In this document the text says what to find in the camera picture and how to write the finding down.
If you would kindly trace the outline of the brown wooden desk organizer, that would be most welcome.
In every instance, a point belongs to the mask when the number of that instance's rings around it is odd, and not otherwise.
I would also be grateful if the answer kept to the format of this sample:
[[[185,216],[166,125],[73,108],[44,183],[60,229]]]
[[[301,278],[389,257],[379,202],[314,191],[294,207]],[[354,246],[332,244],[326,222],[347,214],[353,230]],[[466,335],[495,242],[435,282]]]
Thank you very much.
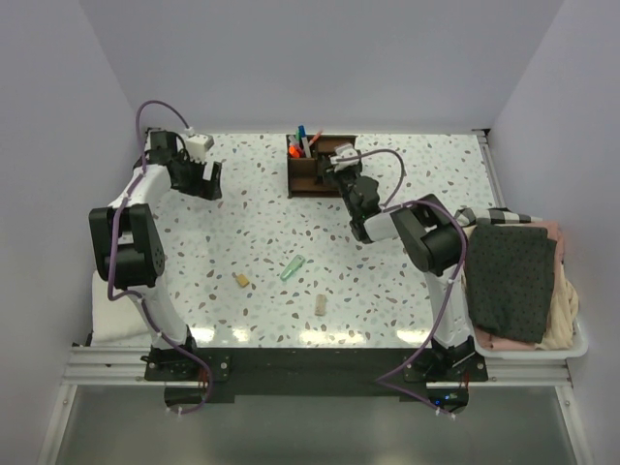
[[[334,149],[342,144],[356,144],[357,136],[353,135],[321,135],[313,143],[311,157],[292,158],[289,154],[290,145],[288,138],[293,134],[286,135],[287,140],[287,183],[289,198],[318,198],[317,196],[317,162],[321,157],[331,157]]]

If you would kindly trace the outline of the blue capped white marker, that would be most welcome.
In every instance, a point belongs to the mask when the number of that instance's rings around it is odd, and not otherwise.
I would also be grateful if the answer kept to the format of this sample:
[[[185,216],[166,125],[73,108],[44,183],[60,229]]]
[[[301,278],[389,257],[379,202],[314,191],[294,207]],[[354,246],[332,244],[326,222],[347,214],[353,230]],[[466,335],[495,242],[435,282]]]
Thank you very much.
[[[305,158],[311,157],[311,148],[310,148],[310,139],[306,134],[305,127],[303,125],[299,125],[296,131],[297,142],[300,149],[303,151],[303,156]]]

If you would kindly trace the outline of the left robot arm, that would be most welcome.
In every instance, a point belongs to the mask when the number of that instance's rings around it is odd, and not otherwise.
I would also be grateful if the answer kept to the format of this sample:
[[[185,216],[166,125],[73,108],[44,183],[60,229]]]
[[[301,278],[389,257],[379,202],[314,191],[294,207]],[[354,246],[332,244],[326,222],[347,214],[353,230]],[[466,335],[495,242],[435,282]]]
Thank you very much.
[[[183,135],[149,129],[127,186],[88,215],[96,269],[108,284],[108,299],[132,303],[151,336],[151,349],[171,351],[166,366],[179,380],[199,373],[201,357],[171,302],[152,208],[170,190],[207,201],[222,198],[222,164],[207,160],[213,144],[211,135],[190,129]]]

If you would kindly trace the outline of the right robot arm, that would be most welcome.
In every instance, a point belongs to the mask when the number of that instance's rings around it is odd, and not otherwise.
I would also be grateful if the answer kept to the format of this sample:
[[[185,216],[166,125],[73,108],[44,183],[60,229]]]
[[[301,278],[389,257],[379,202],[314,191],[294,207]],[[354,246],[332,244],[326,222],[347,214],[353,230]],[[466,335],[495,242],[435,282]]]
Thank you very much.
[[[377,180],[362,174],[359,156],[323,157],[321,178],[337,189],[350,214],[359,242],[398,238],[413,266],[423,273],[433,324],[423,343],[426,372],[451,381],[475,354],[467,320],[462,271],[467,238],[462,227],[434,195],[392,207],[381,207]]]

